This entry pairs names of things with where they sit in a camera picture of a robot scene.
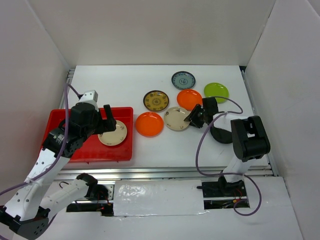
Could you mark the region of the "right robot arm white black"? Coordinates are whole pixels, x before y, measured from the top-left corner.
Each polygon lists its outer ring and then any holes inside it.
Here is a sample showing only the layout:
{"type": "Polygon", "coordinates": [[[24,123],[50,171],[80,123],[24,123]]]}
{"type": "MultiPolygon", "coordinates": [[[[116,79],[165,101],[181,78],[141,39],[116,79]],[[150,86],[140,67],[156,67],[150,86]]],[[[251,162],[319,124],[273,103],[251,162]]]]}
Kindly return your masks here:
{"type": "Polygon", "coordinates": [[[196,150],[196,168],[199,168],[200,148],[207,133],[221,144],[232,145],[233,157],[217,181],[217,189],[223,196],[240,189],[244,185],[244,174],[271,150],[261,117],[244,116],[242,107],[233,100],[231,102],[239,107],[239,111],[220,111],[215,97],[205,97],[202,104],[196,104],[184,119],[198,129],[207,124],[196,150]]]}

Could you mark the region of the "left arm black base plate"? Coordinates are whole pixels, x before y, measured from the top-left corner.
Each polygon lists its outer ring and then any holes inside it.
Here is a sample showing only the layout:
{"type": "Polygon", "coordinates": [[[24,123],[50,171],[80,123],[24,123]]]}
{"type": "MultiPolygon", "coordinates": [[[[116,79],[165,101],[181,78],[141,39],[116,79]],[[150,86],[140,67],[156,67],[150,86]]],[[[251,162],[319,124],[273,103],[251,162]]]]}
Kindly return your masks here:
{"type": "Polygon", "coordinates": [[[109,188],[102,184],[94,184],[88,188],[86,195],[84,196],[87,200],[100,201],[106,200],[109,202],[113,199],[113,188],[111,184],[109,188]]]}

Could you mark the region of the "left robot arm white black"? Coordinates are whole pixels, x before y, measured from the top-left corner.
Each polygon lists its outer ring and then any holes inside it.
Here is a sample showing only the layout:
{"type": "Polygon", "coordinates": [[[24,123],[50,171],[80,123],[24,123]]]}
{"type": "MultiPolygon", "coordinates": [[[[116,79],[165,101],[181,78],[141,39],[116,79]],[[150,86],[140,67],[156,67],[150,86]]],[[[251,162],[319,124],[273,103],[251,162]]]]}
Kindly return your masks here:
{"type": "Polygon", "coordinates": [[[111,107],[103,108],[106,118],[87,102],[65,109],[65,119],[47,135],[27,178],[15,186],[16,194],[1,206],[2,224],[27,240],[35,240],[48,229],[57,213],[73,201],[108,196],[108,189],[87,173],[81,173],[66,187],[46,196],[57,174],[90,136],[116,130],[111,107]]]}

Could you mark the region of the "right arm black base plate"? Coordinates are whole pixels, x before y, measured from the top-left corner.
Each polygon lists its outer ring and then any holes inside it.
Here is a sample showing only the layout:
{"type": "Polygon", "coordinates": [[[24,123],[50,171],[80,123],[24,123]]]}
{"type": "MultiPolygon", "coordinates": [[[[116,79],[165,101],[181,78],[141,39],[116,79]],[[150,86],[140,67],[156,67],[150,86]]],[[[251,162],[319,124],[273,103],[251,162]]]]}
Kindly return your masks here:
{"type": "Polygon", "coordinates": [[[242,180],[229,183],[224,177],[220,177],[217,181],[202,182],[196,187],[202,190],[204,198],[222,198],[222,197],[246,197],[247,192],[245,184],[242,180]]]}

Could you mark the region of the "cream plate with red marks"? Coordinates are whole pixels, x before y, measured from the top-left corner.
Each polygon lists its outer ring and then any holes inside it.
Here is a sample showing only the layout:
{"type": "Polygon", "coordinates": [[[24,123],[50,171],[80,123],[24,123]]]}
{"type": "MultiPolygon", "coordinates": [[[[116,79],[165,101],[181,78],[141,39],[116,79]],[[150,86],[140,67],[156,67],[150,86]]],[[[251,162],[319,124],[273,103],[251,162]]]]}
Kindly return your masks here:
{"type": "Polygon", "coordinates": [[[106,146],[113,147],[121,144],[127,137],[127,127],[119,120],[116,120],[115,131],[105,132],[98,135],[99,141],[106,146]]]}

